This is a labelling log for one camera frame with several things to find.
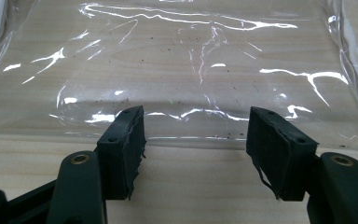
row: plastic wrinkle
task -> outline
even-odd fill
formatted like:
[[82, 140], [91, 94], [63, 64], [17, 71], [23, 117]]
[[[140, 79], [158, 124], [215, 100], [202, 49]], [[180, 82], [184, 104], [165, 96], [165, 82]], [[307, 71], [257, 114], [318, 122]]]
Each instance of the plastic wrinkle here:
[[253, 105], [358, 148], [339, 20], [308, 0], [41, 0], [0, 59], [0, 133], [98, 137], [143, 105], [150, 145], [243, 149]]
[[350, 81], [358, 102], [358, 27], [351, 26], [352, 22], [358, 23], [358, 17], [351, 15], [351, 11], [354, 14], [358, 12], [358, 4], [345, 0], [323, 0], [323, 6], [329, 32], [339, 47], [344, 75]]

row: wooden table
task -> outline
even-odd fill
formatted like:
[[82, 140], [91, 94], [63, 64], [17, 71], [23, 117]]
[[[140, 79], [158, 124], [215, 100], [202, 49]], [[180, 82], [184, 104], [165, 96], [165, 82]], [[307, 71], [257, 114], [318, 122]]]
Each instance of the wooden table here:
[[[358, 107], [323, 23], [310, 1], [41, 1], [0, 62], [0, 189], [13, 199], [56, 178], [142, 104], [147, 159], [131, 201], [107, 203], [110, 223], [309, 223], [307, 199], [279, 202], [262, 185], [244, 138], [258, 105], [319, 154], [358, 160]], [[302, 32], [259, 28], [282, 24]]]

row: screw hole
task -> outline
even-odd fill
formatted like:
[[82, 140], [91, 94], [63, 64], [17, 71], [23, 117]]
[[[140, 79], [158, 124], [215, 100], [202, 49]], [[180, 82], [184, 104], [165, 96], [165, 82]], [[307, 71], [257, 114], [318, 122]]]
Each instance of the screw hole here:
[[331, 160], [343, 166], [353, 166], [353, 161], [345, 157], [335, 155], [331, 157]]
[[71, 163], [74, 164], [74, 165], [78, 165], [78, 164], [81, 164], [81, 163], [84, 163], [84, 162], [88, 161], [89, 159], [90, 159], [89, 155], [80, 154], [80, 155], [74, 156], [71, 159]]
[[118, 138], [111, 137], [111, 138], [108, 139], [108, 141], [111, 142], [111, 143], [115, 143], [115, 142], [118, 142]]

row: light wood surface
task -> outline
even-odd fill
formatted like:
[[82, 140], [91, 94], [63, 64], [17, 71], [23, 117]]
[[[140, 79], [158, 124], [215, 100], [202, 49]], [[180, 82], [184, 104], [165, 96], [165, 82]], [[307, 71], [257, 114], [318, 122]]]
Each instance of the light wood surface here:
[[[13, 199], [48, 183], [64, 157], [96, 140], [0, 135], [0, 189]], [[358, 160], [358, 151], [335, 152]], [[107, 203], [109, 223], [309, 223], [308, 197], [276, 201], [244, 149], [146, 147], [145, 155], [131, 201]]]
[[[144, 105], [147, 159], [131, 201], [108, 202], [110, 223], [309, 223], [307, 198], [279, 202], [262, 185], [244, 138], [258, 105], [291, 118], [322, 144], [318, 153], [358, 160], [358, 106], [342, 77], [328, 76], [340, 61], [319, 6], [96, 2], [40, 1], [0, 62], [7, 197], [56, 178], [65, 156], [93, 150], [111, 119], [93, 115]], [[255, 28], [275, 23], [296, 29]]]

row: brass screw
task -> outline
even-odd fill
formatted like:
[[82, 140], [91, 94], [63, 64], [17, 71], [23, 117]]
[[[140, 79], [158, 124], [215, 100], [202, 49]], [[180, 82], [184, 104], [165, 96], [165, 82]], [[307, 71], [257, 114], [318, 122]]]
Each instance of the brass screw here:
[[331, 160], [343, 166], [353, 166], [353, 161], [342, 156], [334, 155], [331, 157]]
[[90, 159], [89, 155], [87, 155], [87, 154], [79, 154], [79, 155], [74, 156], [71, 159], [71, 163], [73, 165], [78, 165], [78, 164], [81, 164], [81, 163], [84, 163], [84, 162], [88, 161], [89, 159]]

